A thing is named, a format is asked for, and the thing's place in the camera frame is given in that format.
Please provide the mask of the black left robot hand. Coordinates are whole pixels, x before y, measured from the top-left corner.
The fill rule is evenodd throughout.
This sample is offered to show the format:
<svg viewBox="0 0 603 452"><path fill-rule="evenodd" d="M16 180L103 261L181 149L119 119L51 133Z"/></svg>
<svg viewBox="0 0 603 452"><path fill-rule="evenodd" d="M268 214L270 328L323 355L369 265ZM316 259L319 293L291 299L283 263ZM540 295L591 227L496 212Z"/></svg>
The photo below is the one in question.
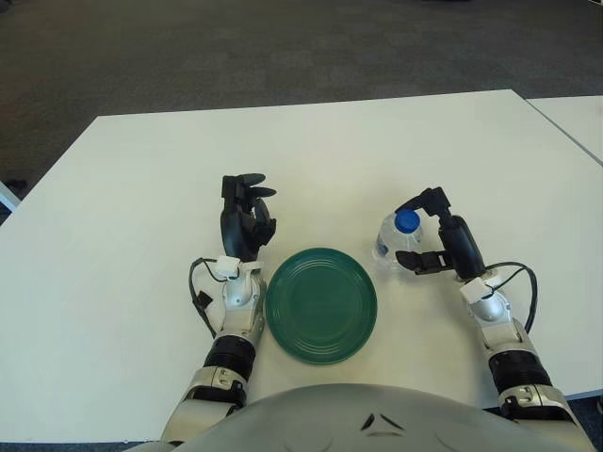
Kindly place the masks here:
<svg viewBox="0 0 603 452"><path fill-rule="evenodd" d="M225 254L242 262L256 261L259 250L276 232L277 220L264 202L277 191L260 186L266 180L262 173L246 173L222 177L220 231Z"/></svg>

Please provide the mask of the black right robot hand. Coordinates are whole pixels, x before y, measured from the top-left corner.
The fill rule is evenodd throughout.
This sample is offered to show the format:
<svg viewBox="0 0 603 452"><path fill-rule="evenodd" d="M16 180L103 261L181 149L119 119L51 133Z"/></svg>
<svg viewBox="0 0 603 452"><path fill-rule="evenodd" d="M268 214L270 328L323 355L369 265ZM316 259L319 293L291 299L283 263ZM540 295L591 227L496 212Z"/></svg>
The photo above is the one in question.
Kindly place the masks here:
<svg viewBox="0 0 603 452"><path fill-rule="evenodd" d="M461 281L468 281L486 273L479 247L464 219L452 215L450 202L442 187L427 188L405 202L395 213L423 209L439 220L438 234L443 250L417 253L398 250L396 258L401 266L416 275L454 270Z"/></svg>

